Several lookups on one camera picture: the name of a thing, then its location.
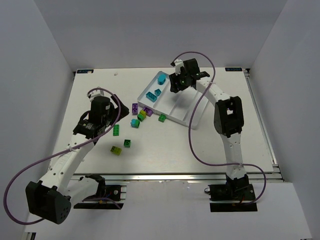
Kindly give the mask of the blue-green lego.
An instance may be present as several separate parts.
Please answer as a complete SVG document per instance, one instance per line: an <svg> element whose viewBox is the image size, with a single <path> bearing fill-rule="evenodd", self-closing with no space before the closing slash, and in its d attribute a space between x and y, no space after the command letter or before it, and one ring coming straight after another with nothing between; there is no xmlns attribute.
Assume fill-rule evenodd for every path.
<svg viewBox="0 0 320 240"><path fill-rule="evenodd" d="M132 119L130 122L130 125L132 128L139 128L140 126L140 121L138 119Z"/></svg>

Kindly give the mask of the green lego plate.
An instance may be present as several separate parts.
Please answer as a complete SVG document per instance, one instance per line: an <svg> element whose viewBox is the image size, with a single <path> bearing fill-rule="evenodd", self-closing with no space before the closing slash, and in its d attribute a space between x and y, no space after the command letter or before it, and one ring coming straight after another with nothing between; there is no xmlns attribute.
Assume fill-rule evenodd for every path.
<svg viewBox="0 0 320 240"><path fill-rule="evenodd" d="M115 124L113 126L113 136L118 137L120 135L120 125Z"/></svg>

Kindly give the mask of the blue long lego brick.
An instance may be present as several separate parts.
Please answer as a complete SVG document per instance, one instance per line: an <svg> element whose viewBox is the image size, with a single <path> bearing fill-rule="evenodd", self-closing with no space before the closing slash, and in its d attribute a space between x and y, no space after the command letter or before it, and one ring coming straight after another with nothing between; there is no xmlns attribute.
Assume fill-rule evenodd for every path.
<svg viewBox="0 0 320 240"><path fill-rule="evenodd" d="M165 82L166 82L166 75L165 74L159 75L157 78L157 83L159 85L163 85Z"/></svg>

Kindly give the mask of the small blue lego brick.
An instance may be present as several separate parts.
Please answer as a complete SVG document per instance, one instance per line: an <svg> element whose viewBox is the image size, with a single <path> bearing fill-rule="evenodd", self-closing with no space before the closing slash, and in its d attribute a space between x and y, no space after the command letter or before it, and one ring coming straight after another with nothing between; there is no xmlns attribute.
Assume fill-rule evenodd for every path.
<svg viewBox="0 0 320 240"><path fill-rule="evenodd" d="M158 96L160 96L160 94L161 94L162 92L161 92L160 89L156 89L156 90L154 91L154 93L155 93L155 95L158 97Z"/></svg>

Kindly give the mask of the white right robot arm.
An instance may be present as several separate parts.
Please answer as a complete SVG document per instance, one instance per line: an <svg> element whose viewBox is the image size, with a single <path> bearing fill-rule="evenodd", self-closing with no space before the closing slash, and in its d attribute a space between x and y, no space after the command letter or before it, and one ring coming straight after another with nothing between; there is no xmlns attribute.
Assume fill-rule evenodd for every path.
<svg viewBox="0 0 320 240"><path fill-rule="evenodd" d="M175 73L169 75L172 93L192 87L202 94L195 107L204 97L214 106L213 125L223 142L227 181L231 184L247 182L241 149L241 132L244 126L241 98L225 93L213 80L204 80L210 75L200 70L195 58L175 59L171 65L175 67Z"/></svg>

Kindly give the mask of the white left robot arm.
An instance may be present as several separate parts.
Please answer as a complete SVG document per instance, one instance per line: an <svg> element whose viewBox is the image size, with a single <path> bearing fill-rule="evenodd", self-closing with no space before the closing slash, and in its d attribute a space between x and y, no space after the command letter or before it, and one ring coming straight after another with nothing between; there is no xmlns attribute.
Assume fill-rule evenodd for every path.
<svg viewBox="0 0 320 240"><path fill-rule="evenodd" d="M90 102L90 110L80 117L73 130L67 153L61 154L38 182L29 182L25 189L29 212L58 225L79 202L108 196L105 178L98 174L87 174L74 186L68 184L85 156L97 144L97 137L130 113L129 108L114 96L96 95Z"/></svg>

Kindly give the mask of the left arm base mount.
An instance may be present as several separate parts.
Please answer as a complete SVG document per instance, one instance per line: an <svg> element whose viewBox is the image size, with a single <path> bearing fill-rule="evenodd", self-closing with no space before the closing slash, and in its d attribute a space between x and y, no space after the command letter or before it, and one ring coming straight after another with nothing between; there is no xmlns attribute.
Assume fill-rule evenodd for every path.
<svg viewBox="0 0 320 240"><path fill-rule="evenodd" d="M120 183L107 183L106 179L98 174L87 174L80 177L82 180L94 181L94 194L75 204L74 209L86 210L121 210L126 199L127 186Z"/></svg>

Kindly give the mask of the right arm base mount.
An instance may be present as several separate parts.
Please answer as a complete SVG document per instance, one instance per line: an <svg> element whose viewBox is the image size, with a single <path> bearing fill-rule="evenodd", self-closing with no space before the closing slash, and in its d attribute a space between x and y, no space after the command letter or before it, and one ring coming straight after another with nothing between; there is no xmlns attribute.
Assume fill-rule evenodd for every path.
<svg viewBox="0 0 320 240"><path fill-rule="evenodd" d="M241 178L226 178L224 184L210 184L204 189L209 195L212 213L257 212L256 195L247 175Z"/></svg>

